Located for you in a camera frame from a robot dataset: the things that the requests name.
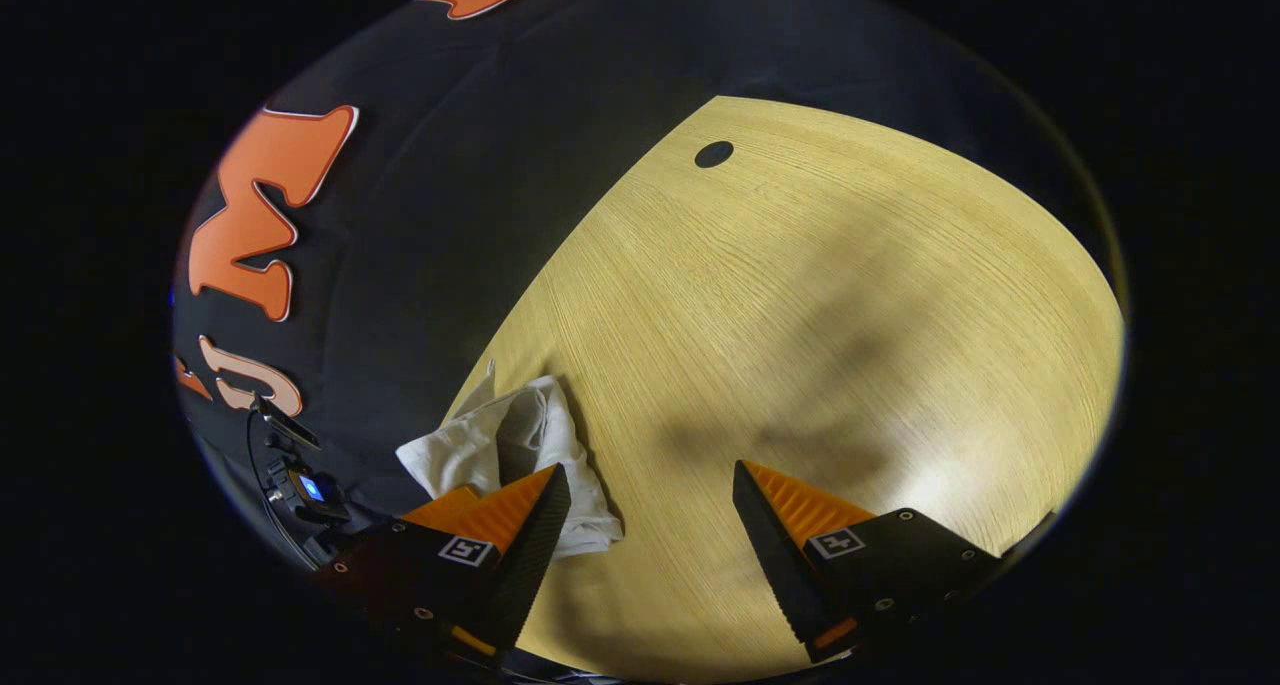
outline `dark background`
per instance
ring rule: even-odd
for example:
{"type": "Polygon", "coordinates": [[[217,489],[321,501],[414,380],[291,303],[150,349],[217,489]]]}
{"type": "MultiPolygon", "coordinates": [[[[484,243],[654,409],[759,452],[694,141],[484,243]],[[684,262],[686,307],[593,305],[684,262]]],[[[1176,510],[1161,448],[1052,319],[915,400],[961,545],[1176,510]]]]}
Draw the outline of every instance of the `dark background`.
{"type": "MultiPolygon", "coordinates": [[[[70,323],[18,319],[19,342],[50,353],[47,383],[28,383],[9,421],[9,443],[42,456],[15,471],[29,488],[5,493],[35,526],[6,548],[28,575],[10,579],[8,640],[31,643],[18,663],[408,677],[248,535],[164,389],[169,266],[211,165],[266,93],[403,1],[17,0],[15,52],[44,61],[13,78],[73,124],[51,143],[6,143],[44,193],[31,233],[60,252],[41,257],[60,283],[32,302],[70,323]]],[[[1112,207],[1134,306],[1121,420],[1078,507],[896,666],[1032,681],[1275,675],[1276,438],[1261,397],[1275,0],[887,1],[972,47],[1065,129],[1112,207]]]]}

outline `black fabric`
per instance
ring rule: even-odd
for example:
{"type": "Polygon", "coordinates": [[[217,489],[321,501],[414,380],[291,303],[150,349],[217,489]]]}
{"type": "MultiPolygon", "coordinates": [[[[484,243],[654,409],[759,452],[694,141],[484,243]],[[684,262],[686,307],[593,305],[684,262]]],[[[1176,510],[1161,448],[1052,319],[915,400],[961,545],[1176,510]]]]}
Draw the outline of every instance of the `black fabric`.
{"type": "MultiPolygon", "coordinates": [[[[356,499],[425,499],[394,448],[445,415],[485,343],[590,206],[718,93],[863,117],[959,152],[1042,202],[1102,260],[1083,183],[1032,111],[960,47],[874,0],[513,0],[474,20],[406,3],[266,100],[360,108],[319,196],[283,207],[297,245],[287,321],[192,297],[175,269],[174,350],[197,338],[284,371],[312,465],[356,499]]],[[[210,179],[192,229],[223,207],[210,179]]],[[[1110,277],[1110,269],[1103,268],[1110,277]]],[[[237,375],[233,385],[252,388],[237,375]]],[[[192,428],[243,460],[238,411],[180,389],[192,428]]]]}

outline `white cloth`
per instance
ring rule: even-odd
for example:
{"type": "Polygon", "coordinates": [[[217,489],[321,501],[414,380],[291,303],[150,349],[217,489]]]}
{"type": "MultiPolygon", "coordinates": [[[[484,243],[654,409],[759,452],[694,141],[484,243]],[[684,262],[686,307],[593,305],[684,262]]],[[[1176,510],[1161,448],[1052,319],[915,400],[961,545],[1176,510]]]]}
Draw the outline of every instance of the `white cloth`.
{"type": "Polygon", "coordinates": [[[586,463],[559,383],[545,375],[494,398],[493,374],[489,361],[484,379],[453,417],[435,433],[403,443],[396,457],[431,499],[466,484],[488,496],[558,462],[572,502],[552,558],[609,549],[622,539],[622,524],[609,512],[600,480],[586,463]]]}

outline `light wood surface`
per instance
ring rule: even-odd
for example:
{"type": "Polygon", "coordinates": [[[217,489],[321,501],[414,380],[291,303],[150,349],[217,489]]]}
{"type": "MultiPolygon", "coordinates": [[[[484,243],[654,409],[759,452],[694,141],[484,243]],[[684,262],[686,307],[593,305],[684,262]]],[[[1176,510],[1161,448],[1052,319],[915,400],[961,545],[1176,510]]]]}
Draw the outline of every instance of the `light wood surface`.
{"type": "Polygon", "coordinates": [[[626,530],[552,565],[518,647],[668,682],[808,667],[733,461],[998,556],[1088,465],[1121,328],[1084,248],[997,175],[851,117],[708,102],[564,239],[460,389],[490,357],[499,393],[562,375],[626,530]],[[733,155],[696,166],[714,141],[733,155]]]}

